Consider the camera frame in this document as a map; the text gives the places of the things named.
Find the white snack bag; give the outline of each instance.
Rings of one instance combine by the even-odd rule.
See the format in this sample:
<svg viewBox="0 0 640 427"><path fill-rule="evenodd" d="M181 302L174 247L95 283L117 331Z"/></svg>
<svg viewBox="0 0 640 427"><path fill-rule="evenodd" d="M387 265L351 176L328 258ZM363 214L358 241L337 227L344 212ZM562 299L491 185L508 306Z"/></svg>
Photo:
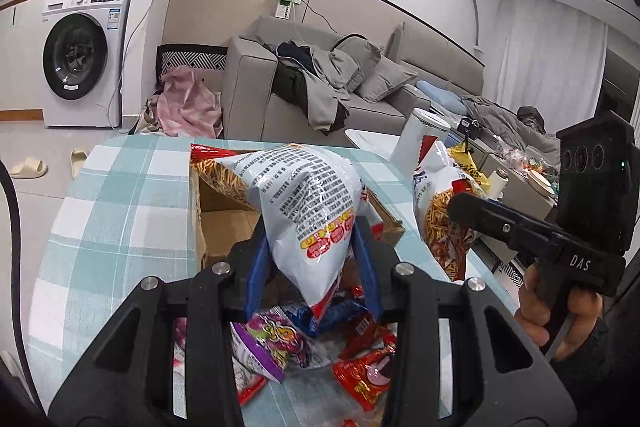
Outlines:
<svg viewBox="0 0 640 427"><path fill-rule="evenodd" d="M216 158L247 185L262 211L273 260L319 320L340 282L364 186L355 167L328 150L288 144Z"/></svg>
<svg viewBox="0 0 640 427"><path fill-rule="evenodd" d="M476 181L436 140L415 169L414 214L420 237L452 281L465 279L466 254L477 237L476 232L451 222L447 215L447 205L455 193L453 183L458 180L466 180L466 190L486 198Z"/></svg>

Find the cabinet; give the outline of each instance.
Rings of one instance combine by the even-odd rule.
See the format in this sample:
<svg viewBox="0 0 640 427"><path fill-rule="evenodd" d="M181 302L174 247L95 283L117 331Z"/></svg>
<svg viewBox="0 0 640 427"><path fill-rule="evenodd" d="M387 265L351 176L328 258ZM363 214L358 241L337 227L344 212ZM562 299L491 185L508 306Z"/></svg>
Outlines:
<svg viewBox="0 0 640 427"><path fill-rule="evenodd" d="M0 110L42 108L43 6L44 0L28 0L0 10Z"/></svg>

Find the blue snack bag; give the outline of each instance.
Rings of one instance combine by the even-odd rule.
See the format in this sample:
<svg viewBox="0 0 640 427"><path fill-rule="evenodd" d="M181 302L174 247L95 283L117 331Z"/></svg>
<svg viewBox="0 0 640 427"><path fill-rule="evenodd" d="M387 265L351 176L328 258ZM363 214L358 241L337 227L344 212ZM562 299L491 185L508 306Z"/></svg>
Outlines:
<svg viewBox="0 0 640 427"><path fill-rule="evenodd" d="M346 293L337 293L327 311L324 312L320 323L311 309L303 303L282 306L282 309L295 327L314 339L325 331L335 328L339 323L349 321L367 311L362 290L354 289L353 295L351 297Z"/></svg>

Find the camera lens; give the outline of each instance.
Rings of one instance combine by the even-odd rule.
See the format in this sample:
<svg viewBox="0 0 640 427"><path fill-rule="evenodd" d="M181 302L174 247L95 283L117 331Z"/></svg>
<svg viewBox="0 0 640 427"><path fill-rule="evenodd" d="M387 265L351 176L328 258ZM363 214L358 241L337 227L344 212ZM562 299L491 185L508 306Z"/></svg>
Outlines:
<svg viewBox="0 0 640 427"><path fill-rule="evenodd" d="M562 170L568 171L571 168L571 151L564 151L562 154Z"/></svg>
<svg viewBox="0 0 640 427"><path fill-rule="evenodd" d="M602 149L602 145L596 145L593 148L593 167L596 169L600 169L604 164L604 150Z"/></svg>
<svg viewBox="0 0 640 427"><path fill-rule="evenodd" d="M587 168L587 147L580 145L575 152L575 169L578 172L584 172Z"/></svg>

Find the washing machine door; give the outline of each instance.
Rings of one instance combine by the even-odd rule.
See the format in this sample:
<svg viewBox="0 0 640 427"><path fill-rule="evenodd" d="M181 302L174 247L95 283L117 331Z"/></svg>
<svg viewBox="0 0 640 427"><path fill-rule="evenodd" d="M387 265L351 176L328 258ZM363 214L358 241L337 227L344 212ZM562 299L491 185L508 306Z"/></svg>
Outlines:
<svg viewBox="0 0 640 427"><path fill-rule="evenodd" d="M73 13L60 19L44 44L42 65L51 90L78 100L100 81L107 63L107 39L90 17Z"/></svg>

